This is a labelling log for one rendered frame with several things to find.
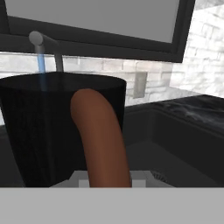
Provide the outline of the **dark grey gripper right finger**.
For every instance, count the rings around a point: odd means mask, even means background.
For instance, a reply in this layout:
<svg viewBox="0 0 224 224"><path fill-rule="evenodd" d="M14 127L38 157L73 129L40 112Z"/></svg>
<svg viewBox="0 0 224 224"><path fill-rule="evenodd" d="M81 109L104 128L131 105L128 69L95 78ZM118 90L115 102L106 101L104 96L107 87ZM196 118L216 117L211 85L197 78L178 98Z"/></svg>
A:
<svg viewBox="0 0 224 224"><path fill-rule="evenodd" d="M130 177L133 187L171 187L171 185L155 179L150 171L131 171Z"/></svg>

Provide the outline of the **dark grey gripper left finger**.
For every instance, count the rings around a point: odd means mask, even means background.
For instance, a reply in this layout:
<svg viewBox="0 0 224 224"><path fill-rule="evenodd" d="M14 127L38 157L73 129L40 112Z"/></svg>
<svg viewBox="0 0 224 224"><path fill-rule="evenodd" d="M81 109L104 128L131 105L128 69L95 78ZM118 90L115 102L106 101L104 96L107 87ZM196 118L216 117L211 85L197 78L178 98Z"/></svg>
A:
<svg viewBox="0 0 224 224"><path fill-rule="evenodd" d="M87 171L75 171L70 179L64 180L54 187L76 187L76 188L84 188L89 187L89 179Z"/></svg>

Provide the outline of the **black jug with brown handle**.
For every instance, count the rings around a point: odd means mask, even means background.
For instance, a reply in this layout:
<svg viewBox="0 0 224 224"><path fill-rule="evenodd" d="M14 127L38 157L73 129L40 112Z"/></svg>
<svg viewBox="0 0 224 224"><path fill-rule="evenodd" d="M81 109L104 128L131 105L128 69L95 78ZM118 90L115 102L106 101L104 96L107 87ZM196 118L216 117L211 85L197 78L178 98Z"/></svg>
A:
<svg viewBox="0 0 224 224"><path fill-rule="evenodd" d="M102 94L123 124L127 82L121 78L49 72L0 79L0 105L10 146L27 187L50 187L87 169L81 136L71 115L75 92Z"/></svg>

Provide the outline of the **dark sink basin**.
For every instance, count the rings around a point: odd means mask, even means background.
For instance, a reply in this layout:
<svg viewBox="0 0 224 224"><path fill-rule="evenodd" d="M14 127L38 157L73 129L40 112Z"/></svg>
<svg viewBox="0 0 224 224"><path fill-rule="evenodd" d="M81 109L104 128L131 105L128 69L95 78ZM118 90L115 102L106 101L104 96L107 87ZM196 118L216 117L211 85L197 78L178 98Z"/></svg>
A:
<svg viewBox="0 0 224 224"><path fill-rule="evenodd" d="M152 106L127 107L129 168L164 174L176 187L224 187L224 137Z"/></svg>

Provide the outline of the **blue water stream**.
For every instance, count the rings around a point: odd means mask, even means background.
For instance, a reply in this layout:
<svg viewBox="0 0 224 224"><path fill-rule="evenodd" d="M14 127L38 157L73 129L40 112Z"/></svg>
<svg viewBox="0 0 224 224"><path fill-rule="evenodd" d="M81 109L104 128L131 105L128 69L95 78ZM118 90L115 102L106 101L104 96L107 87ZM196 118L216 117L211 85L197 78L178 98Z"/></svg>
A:
<svg viewBox="0 0 224 224"><path fill-rule="evenodd" d="M44 57L43 54L38 54L37 59L38 59L38 73L39 73L41 90L46 91L47 90L47 84L46 84L45 57Z"/></svg>

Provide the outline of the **grey sink faucet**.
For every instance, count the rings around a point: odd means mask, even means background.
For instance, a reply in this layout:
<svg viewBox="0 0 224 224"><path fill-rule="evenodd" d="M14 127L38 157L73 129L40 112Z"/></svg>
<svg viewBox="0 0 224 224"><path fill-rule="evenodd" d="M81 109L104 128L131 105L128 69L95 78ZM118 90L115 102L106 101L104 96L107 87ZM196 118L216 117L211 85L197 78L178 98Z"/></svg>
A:
<svg viewBox="0 0 224 224"><path fill-rule="evenodd" d="M50 38L39 31L31 31L29 34L29 40L34 45L35 53L37 55L43 54L45 57L46 52L50 51L54 56L56 71L64 71L60 45L55 39Z"/></svg>

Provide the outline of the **black framed window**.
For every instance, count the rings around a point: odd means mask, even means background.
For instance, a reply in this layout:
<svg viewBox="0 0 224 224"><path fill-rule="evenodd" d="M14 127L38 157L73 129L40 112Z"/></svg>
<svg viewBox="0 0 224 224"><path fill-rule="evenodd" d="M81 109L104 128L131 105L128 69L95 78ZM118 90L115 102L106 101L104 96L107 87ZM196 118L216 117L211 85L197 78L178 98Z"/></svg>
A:
<svg viewBox="0 0 224 224"><path fill-rule="evenodd" d="M0 52L33 53L29 34L61 53L180 63L195 0L0 0Z"/></svg>

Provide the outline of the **grey wall socket plate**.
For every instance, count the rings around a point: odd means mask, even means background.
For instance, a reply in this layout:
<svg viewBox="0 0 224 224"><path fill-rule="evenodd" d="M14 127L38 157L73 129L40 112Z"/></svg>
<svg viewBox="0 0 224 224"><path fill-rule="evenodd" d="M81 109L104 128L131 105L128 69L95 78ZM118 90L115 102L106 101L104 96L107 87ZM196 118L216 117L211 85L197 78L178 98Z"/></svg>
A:
<svg viewBox="0 0 224 224"><path fill-rule="evenodd" d="M133 98L143 98L147 83L147 73L146 72L138 72L135 76L135 85L134 85L134 92Z"/></svg>

